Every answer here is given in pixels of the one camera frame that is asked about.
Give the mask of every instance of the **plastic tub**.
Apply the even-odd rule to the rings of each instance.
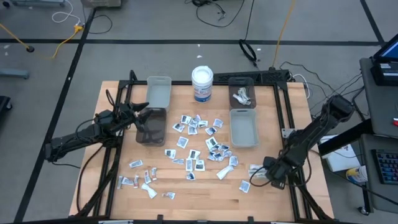
[[[238,94],[238,90],[242,87],[246,87],[248,97],[250,97],[251,104],[243,105],[237,99],[233,97],[234,94]],[[232,77],[228,80],[229,88],[229,108],[230,109],[253,109],[256,107],[256,94],[254,92],[254,81],[248,77]]]
[[[233,109],[229,112],[229,118],[234,147],[254,147],[259,144],[254,109]]]
[[[165,108],[169,111],[172,79],[170,77],[148,77],[146,102],[150,108]]]
[[[166,140],[166,109],[145,108],[141,113],[153,110],[144,124],[144,131],[137,130],[136,141],[144,146],[163,146]]]
[[[198,66],[192,71],[192,85],[194,98],[199,103],[206,103],[211,99],[213,87],[213,71],[207,66]]]

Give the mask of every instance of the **computer screen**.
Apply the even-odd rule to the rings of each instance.
[[[393,45],[383,51],[381,56],[398,59],[398,41],[396,41]]]

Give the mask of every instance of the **wooden tabletop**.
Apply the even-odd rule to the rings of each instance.
[[[103,82],[99,93],[95,113],[111,109],[105,95],[105,90],[116,97],[118,82]],[[307,99],[302,83],[288,83],[289,96],[296,128],[304,128],[311,122]],[[132,88],[132,102],[145,102],[146,85],[135,85]],[[248,169],[250,164],[262,164],[264,156],[277,157],[282,149],[280,129],[275,107],[275,98],[272,87],[255,86],[257,106],[257,126],[259,146],[252,149],[239,149],[231,146],[229,133],[229,99],[228,86],[214,86],[212,99],[204,104],[196,103],[193,99],[193,88],[189,85],[175,85],[172,87],[170,111],[167,113],[166,143],[162,147],[145,147],[136,142],[136,129],[132,126],[124,134],[124,142],[119,164],[119,173],[131,179],[136,174],[140,176],[139,185],[144,182],[145,170],[157,167],[157,180],[149,184],[158,194],[150,199],[147,191],[134,189],[132,186],[123,185],[121,190],[115,190],[112,219],[143,219],[155,220],[158,214],[164,215],[164,220],[223,220],[245,221],[248,216],[253,216],[255,221],[294,221],[289,188],[279,190],[267,185],[265,187],[251,186],[245,194],[239,190],[242,180],[249,180]],[[284,121],[286,127],[287,116],[280,92]],[[228,165],[228,160],[222,162],[210,161],[207,158],[208,149],[205,140],[209,135],[204,129],[198,129],[198,134],[189,136],[187,128],[183,133],[176,132],[172,125],[180,121],[181,115],[195,116],[199,114],[202,119],[213,124],[215,118],[224,121],[224,125],[214,137],[220,143],[231,146],[232,153],[238,157],[239,165],[234,171],[227,174],[223,180],[216,176],[217,172]],[[180,136],[189,138],[188,145],[182,149],[176,145]],[[82,164],[94,153],[100,145],[87,147]],[[190,149],[201,151],[201,158],[205,159],[206,171],[195,171],[196,180],[186,180],[185,165],[172,163],[164,155],[164,149],[176,149],[176,158],[188,157]],[[98,186],[101,166],[103,163],[104,149],[87,165],[81,183],[80,206],[82,207]],[[328,189],[320,158],[309,154],[312,165],[312,178],[307,184],[309,192],[324,209],[325,213],[333,217]],[[131,169],[129,163],[142,159],[143,166]],[[304,165],[304,172],[308,173],[308,165]],[[162,197],[162,193],[175,192],[173,200]],[[105,190],[102,199],[100,214],[104,213],[105,201],[108,190]],[[301,217],[304,217],[301,195],[298,194]],[[73,215],[76,210],[76,193],[70,208]]]

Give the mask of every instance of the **white cable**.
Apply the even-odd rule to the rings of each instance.
[[[310,87],[308,86],[308,83],[307,83],[306,79],[304,78],[304,76],[302,74],[296,74],[296,75],[293,76],[293,78],[296,77],[296,76],[300,76],[304,80],[304,83],[307,86],[307,92],[308,92],[307,99],[309,99],[310,96],[311,96],[311,93],[310,93]]]
[[[56,12],[56,13],[52,14],[52,17],[51,17],[52,20],[53,20],[54,22],[56,22],[56,23],[61,23],[61,22],[65,22],[70,16],[72,16],[72,17],[78,19],[78,22],[77,22],[76,25],[79,25],[79,24],[81,23],[80,18],[77,17],[77,16],[75,16],[75,15],[72,15],[72,12],[73,12],[72,3],[70,3],[70,1],[68,1],[68,0],[65,0],[65,1],[66,1],[67,3],[69,3],[69,5],[70,5],[70,12],[69,12],[69,13],[66,13],[66,12]],[[57,14],[64,14],[64,15],[67,15],[67,16],[66,16],[64,19],[60,20],[60,21],[56,21],[56,20],[54,19],[54,16],[57,15]]]

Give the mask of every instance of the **white container lid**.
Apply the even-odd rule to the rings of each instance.
[[[196,85],[209,85],[213,82],[213,71],[207,66],[198,66],[192,71],[192,82]]]

